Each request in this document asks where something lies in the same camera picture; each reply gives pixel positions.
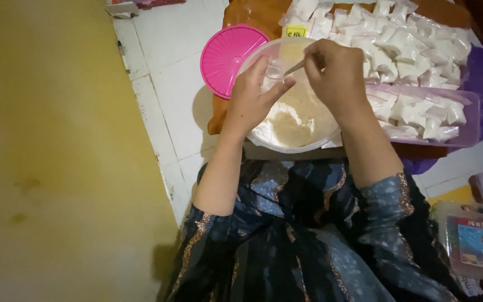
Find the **sleeve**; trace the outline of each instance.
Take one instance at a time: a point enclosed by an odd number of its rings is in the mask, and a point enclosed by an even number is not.
[[[360,192],[366,198],[365,214],[368,223],[363,235],[359,237],[359,242],[372,246],[375,273],[383,278],[382,281],[396,288],[394,292],[413,294],[404,294],[405,297],[418,296],[433,302],[458,301],[454,294],[460,296],[460,290],[452,281],[448,268],[442,264],[433,247],[434,238],[429,232],[427,223],[426,210],[429,210],[429,206],[412,178],[406,177],[401,171],[360,189]],[[411,203],[411,196],[414,198],[415,206]],[[408,226],[404,225],[406,220],[411,227],[415,228],[414,232],[407,232],[411,235],[409,241],[402,234],[404,228],[408,230]],[[415,253],[409,244],[412,241],[418,241],[414,244]],[[436,254],[437,259],[430,258],[433,253]],[[448,278],[443,280],[442,277],[434,277],[429,270],[425,270],[415,262],[416,259],[422,258],[429,258],[442,265],[439,267],[439,270],[443,271],[441,275],[446,274]]]
[[[225,279],[237,246],[229,239],[231,218],[191,205],[164,301],[203,301]]]

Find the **yellow wall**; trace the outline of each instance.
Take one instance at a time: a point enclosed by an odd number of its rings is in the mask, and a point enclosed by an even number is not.
[[[151,301],[177,226],[101,0],[0,1],[0,302]]]

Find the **white powder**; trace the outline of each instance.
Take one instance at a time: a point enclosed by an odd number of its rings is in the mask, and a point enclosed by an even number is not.
[[[266,78],[262,89],[279,80]],[[321,140],[335,124],[331,113],[308,84],[297,83],[272,107],[263,122],[253,129],[259,139],[279,147],[303,147]]]

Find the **right hand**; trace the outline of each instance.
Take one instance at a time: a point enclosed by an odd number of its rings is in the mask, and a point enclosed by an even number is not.
[[[305,49],[308,81],[339,125],[355,119],[352,115],[373,114],[366,99],[363,60],[361,49],[340,46],[326,39],[316,41]]]

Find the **blue patterned fabric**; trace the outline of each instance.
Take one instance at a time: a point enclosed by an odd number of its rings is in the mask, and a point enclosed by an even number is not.
[[[359,190],[348,170],[244,161],[232,215],[191,207],[164,300],[462,299],[411,177]]]

